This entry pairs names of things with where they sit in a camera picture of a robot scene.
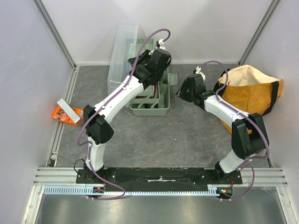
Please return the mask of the red black utility knife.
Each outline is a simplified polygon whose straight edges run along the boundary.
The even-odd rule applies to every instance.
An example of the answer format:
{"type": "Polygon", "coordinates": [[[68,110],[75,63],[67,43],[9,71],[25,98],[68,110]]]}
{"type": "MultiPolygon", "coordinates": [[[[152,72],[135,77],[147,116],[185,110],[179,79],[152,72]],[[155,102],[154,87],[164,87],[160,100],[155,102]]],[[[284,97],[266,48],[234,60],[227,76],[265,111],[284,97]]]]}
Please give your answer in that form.
{"type": "Polygon", "coordinates": [[[155,97],[155,95],[156,95],[156,91],[157,91],[157,86],[155,85],[155,86],[154,86],[153,95],[151,96],[151,98],[154,98],[154,97],[155,97]]]}

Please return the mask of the green translucent tool box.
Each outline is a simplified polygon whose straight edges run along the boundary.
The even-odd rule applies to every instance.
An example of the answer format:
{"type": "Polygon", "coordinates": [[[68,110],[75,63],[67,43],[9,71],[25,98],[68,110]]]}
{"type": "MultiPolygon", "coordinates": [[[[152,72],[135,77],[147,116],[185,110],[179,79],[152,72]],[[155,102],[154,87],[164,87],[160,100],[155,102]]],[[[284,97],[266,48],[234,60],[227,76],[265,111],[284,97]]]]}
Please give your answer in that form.
{"type": "Polygon", "coordinates": [[[178,83],[169,72],[171,56],[164,46],[171,35],[161,28],[148,38],[138,38],[138,26],[118,27],[107,78],[108,94],[113,93],[128,76],[143,85],[143,91],[126,106],[135,116],[165,116],[170,108],[170,86],[178,83]]]}

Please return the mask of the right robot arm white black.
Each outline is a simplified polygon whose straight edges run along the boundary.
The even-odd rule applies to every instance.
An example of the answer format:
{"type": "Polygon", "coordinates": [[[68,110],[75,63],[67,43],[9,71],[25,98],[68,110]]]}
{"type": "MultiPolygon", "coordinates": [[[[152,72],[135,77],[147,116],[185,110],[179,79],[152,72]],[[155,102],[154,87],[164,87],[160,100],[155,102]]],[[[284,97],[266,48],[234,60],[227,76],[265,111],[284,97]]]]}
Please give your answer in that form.
{"type": "Polygon", "coordinates": [[[228,184],[245,165],[260,159],[258,153],[269,150],[269,139],[260,114],[250,114],[232,106],[214,91],[208,91],[204,80],[201,74],[187,76],[176,95],[213,114],[231,128],[231,151],[213,170],[201,174],[207,183],[228,184]]]}

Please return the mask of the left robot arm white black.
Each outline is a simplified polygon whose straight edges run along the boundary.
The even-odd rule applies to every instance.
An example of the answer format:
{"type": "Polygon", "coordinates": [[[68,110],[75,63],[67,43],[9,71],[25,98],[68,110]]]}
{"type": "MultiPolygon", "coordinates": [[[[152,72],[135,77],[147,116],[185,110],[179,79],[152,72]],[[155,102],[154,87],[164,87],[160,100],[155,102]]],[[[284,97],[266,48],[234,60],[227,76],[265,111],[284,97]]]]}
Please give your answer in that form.
{"type": "Polygon", "coordinates": [[[134,58],[129,75],[108,97],[95,106],[87,105],[84,108],[81,133],[86,133],[85,143],[88,145],[84,170],[92,183],[99,183],[103,177],[101,169],[104,167],[105,146],[114,134],[110,122],[131,99],[150,85],[157,85],[170,63],[171,54],[168,51],[145,50],[134,58]]]}

